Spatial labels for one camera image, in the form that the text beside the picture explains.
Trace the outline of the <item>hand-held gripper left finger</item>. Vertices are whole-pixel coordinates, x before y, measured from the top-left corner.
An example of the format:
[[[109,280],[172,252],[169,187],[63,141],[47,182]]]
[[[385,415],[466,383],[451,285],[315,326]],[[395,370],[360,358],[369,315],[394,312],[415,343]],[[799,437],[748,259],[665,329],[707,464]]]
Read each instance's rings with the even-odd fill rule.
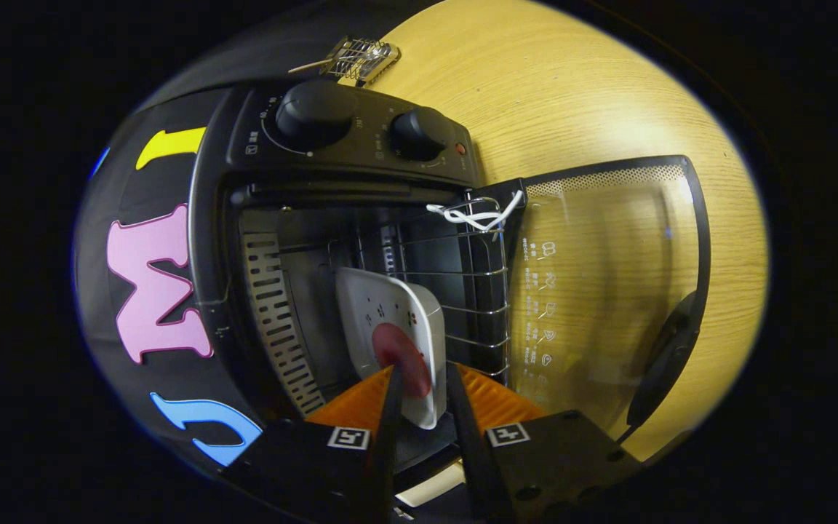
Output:
[[[223,479],[260,503],[305,523],[386,523],[393,505],[393,470],[403,386],[399,366],[370,384],[377,429],[353,424],[269,421],[262,435],[222,471]]]

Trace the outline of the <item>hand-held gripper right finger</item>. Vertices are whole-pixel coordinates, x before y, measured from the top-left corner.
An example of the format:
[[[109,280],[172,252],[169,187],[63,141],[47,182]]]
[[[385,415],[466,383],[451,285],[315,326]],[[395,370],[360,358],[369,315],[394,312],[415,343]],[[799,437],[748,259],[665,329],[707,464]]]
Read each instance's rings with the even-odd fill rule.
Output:
[[[468,366],[449,362],[445,370],[476,520],[580,523],[603,491],[642,470],[581,411],[545,414]]]

